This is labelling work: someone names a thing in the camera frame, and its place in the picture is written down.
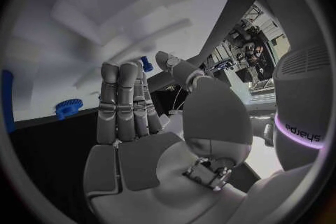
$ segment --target blue object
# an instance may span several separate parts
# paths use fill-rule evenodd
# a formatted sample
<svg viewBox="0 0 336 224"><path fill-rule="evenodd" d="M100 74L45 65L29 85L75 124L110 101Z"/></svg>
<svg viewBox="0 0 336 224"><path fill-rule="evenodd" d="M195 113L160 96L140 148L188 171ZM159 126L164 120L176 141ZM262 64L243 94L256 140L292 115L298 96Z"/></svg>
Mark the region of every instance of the blue object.
<svg viewBox="0 0 336 224"><path fill-rule="evenodd" d="M2 98L2 112L7 133L15 131L13 103L12 103L12 88L13 88L13 74L8 70L2 71L1 77L1 98Z"/></svg>
<svg viewBox="0 0 336 224"><path fill-rule="evenodd" d="M69 99L56 105L56 115L59 120L65 119L78 113L79 108L83 106L81 99Z"/></svg>
<svg viewBox="0 0 336 224"><path fill-rule="evenodd" d="M143 63L143 70L147 73L153 70L153 65L148 61L146 56L141 57L141 61Z"/></svg>

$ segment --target speaker grille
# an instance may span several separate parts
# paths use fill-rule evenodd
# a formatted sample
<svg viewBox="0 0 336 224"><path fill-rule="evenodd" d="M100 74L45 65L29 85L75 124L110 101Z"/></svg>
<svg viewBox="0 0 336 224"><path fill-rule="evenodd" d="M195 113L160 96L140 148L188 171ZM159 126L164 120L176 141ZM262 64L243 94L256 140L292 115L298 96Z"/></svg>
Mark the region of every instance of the speaker grille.
<svg viewBox="0 0 336 224"><path fill-rule="evenodd" d="M327 50L322 46L315 46L289 55L284 60L281 71L282 74L299 74L320 70L329 65Z"/></svg>

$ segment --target glowing light ring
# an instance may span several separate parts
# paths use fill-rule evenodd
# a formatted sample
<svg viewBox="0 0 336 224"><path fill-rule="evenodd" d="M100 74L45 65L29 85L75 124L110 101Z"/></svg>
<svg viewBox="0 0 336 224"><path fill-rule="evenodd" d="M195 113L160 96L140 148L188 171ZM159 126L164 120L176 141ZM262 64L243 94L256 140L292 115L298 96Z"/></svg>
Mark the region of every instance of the glowing light ring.
<svg viewBox="0 0 336 224"><path fill-rule="evenodd" d="M287 136L289 139L303 145L306 147L311 147L311 148L315 148L317 150L320 150L321 148L323 148L322 144L313 144L313 143L309 143L306 141L303 141L297 137L295 137L291 132L289 132L286 127L284 125L282 125L282 123L279 120L278 117L278 113L276 113L275 117L274 117L274 123L276 125L276 127L279 129L280 132L282 132L285 136Z"/></svg>

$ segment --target robot finger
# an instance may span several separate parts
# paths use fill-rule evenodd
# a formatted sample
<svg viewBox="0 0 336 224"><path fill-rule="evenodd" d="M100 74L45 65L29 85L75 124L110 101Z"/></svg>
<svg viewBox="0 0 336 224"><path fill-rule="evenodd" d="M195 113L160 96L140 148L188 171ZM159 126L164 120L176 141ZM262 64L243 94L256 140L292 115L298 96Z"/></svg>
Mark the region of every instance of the robot finger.
<svg viewBox="0 0 336 224"><path fill-rule="evenodd" d="M119 68L118 83L118 138L123 142L135 139L133 116L134 83L138 75L138 66L133 62L123 63Z"/></svg>
<svg viewBox="0 0 336 224"><path fill-rule="evenodd" d="M119 67L109 63L101 66L101 92L97 119L97 142L112 144L116 139L116 87Z"/></svg>
<svg viewBox="0 0 336 224"><path fill-rule="evenodd" d="M148 128L151 134L155 134L162 130L162 124L155 110L151 94L148 90L147 78L145 73L143 73L143 91L147 107Z"/></svg>
<svg viewBox="0 0 336 224"><path fill-rule="evenodd" d="M143 71L140 62L137 62L138 76L134 84L134 122L136 126L136 133L139 137L149 135L146 99L143 91Z"/></svg>

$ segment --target blue part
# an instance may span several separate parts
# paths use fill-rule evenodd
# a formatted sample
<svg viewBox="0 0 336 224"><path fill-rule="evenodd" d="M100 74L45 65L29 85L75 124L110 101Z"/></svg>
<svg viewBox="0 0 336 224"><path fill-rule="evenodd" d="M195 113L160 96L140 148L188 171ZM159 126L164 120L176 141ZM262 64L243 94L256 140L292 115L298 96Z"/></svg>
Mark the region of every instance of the blue part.
<svg viewBox="0 0 336 224"><path fill-rule="evenodd" d="M146 56L141 57L143 63L143 70L147 73L153 70L153 65L148 61Z"/></svg>
<svg viewBox="0 0 336 224"><path fill-rule="evenodd" d="M65 119L78 113L79 108L83 106L81 99L69 99L56 105L56 115L59 120Z"/></svg>
<svg viewBox="0 0 336 224"><path fill-rule="evenodd" d="M2 71L1 77L1 98L2 98L2 112L7 133L15 131L13 103L12 103L12 87L13 74L8 70Z"/></svg>

